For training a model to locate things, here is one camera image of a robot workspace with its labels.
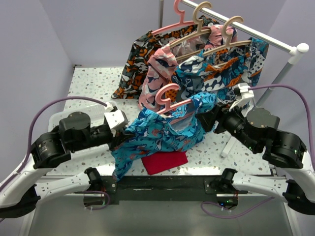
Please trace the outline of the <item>blue shark print shorts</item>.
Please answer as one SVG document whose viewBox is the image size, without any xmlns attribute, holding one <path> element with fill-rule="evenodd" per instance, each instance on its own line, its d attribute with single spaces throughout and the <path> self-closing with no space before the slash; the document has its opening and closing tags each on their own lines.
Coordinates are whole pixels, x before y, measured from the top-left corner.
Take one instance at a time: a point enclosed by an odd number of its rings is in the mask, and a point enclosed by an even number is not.
<svg viewBox="0 0 315 236">
<path fill-rule="evenodd" d="M 115 159 L 113 177 L 119 181 L 132 167 L 133 161 L 156 152 L 187 151 L 202 142 L 206 132 L 195 117 L 214 108 L 217 98 L 213 93 L 200 92 L 191 97 L 193 104 L 184 105 L 172 111 L 174 118 L 195 111 L 192 118 L 171 124 L 159 114 L 143 108 L 127 131 L 135 136 L 111 151 Z"/>
</svg>

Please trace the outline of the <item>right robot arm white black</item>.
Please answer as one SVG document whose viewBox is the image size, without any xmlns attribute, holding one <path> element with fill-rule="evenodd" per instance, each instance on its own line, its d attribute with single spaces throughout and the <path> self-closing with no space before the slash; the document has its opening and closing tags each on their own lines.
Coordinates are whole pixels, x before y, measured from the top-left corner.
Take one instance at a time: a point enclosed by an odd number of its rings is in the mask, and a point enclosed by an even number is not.
<svg viewBox="0 0 315 236">
<path fill-rule="evenodd" d="M 269 164 L 286 171 L 292 178 L 271 179 L 226 168 L 209 186 L 224 193 L 250 191 L 278 198 L 302 214 L 315 213 L 315 170 L 311 154 L 295 134 L 278 129 L 280 118 L 263 108 L 243 116 L 238 107 L 217 104 L 196 118 L 205 131 L 228 132 L 252 153 L 262 154 Z"/>
</svg>

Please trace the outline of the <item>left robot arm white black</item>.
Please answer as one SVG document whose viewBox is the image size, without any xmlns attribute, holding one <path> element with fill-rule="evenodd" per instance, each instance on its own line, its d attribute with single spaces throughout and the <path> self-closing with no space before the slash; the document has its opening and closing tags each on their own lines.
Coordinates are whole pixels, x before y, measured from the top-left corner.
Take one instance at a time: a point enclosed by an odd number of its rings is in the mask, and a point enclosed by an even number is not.
<svg viewBox="0 0 315 236">
<path fill-rule="evenodd" d="M 42 134 L 28 147 L 22 163 L 0 184 L 1 219 L 19 218 L 38 204 L 70 193 L 98 193 L 107 196 L 97 168 L 89 167 L 72 177 L 52 182 L 39 179 L 71 160 L 77 151 L 108 145 L 110 150 L 134 134 L 126 131 L 127 118 L 117 110 L 104 114 L 104 122 L 91 126 L 88 114 L 74 112 L 60 120 L 50 132 Z"/>
</svg>

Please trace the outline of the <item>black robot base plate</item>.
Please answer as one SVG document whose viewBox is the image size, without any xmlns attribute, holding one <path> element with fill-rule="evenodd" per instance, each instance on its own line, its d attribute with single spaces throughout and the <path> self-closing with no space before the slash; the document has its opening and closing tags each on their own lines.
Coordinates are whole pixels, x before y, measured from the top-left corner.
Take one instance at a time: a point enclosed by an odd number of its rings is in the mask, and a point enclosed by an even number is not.
<svg viewBox="0 0 315 236">
<path fill-rule="evenodd" d="M 102 184 L 90 186 L 84 204 L 117 205 L 120 201 L 217 202 L 236 199 L 247 191 L 223 191 L 215 186 L 219 176 L 126 176 L 114 182 L 102 176 Z"/>
</svg>

